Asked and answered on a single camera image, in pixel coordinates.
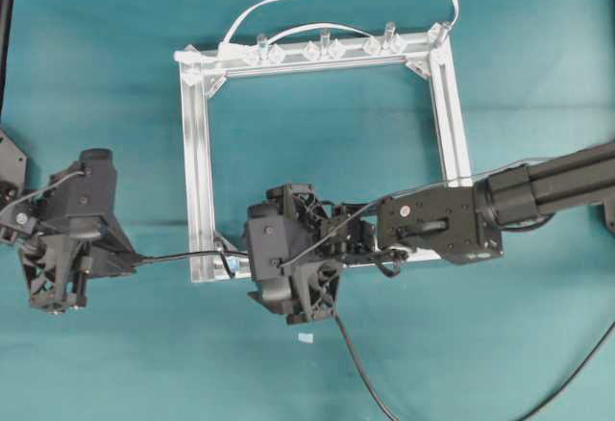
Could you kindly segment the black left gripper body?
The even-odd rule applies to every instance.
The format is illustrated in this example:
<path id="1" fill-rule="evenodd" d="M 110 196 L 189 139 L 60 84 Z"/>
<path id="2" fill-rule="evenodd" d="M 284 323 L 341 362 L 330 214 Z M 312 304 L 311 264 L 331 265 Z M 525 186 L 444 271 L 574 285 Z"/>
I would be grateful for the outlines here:
<path id="1" fill-rule="evenodd" d="M 87 305 L 87 282 L 133 275 L 137 252 L 123 230 L 102 218 L 41 223 L 18 249 L 30 307 L 61 314 Z"/>

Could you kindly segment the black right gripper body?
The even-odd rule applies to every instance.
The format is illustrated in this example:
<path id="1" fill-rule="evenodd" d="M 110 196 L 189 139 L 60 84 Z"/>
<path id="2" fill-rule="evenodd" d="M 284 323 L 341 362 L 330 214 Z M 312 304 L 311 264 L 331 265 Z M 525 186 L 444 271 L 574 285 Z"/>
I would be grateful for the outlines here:
<path id="1" fill-rule="evenodd" d="M 360 204 L 339 204 L 320 200 L 312 185 L 286 184 L 271 188 L 265 200 L 279 213 L 301 223 L 311 235 L 309 246 L 293 259 L 291 275 L 254 282 L 248 296 L 269 312 L 282 315 L 289 325 L 333 316 L 340 274 L 345 263 L 362 263 L 376 251 L 372 224 L 353 218 L 334 235 L 330 232 L 357 212 Z"/>

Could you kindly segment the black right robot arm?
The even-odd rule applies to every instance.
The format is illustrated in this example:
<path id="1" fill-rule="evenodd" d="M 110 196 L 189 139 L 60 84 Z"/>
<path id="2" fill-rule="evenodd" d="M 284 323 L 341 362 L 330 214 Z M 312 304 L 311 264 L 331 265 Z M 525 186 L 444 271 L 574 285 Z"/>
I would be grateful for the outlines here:
<path id="1" fill-rule="evenodd" d="M 247 211 L 252 298 L 291 325 L 326 319 L 347 267 L 372 264 L 394 277 L 420 250 L 452 264 L 497 258 L 503 233 L 532 231 L 559 211 L 613 197 L 609 142 L 467 185 L 434 184 L 364 204 L 321 200 L 310 185 L 278 186 Z"/>

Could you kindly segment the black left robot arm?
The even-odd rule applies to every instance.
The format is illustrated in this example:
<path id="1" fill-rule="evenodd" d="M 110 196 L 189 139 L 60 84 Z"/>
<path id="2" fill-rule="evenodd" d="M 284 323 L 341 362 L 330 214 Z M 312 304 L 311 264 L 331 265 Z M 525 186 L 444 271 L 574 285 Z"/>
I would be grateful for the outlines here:
<path id="1" fill-rule="evenodd" d="M 82 309 L 88 281 L 133 275 L 140 260 L 114 215 L 112 152 L 83 151 L 40 190 L 26 187 L 27 164 L 2 135 L 1 240 L 18 247 L 31 308 Z"/>

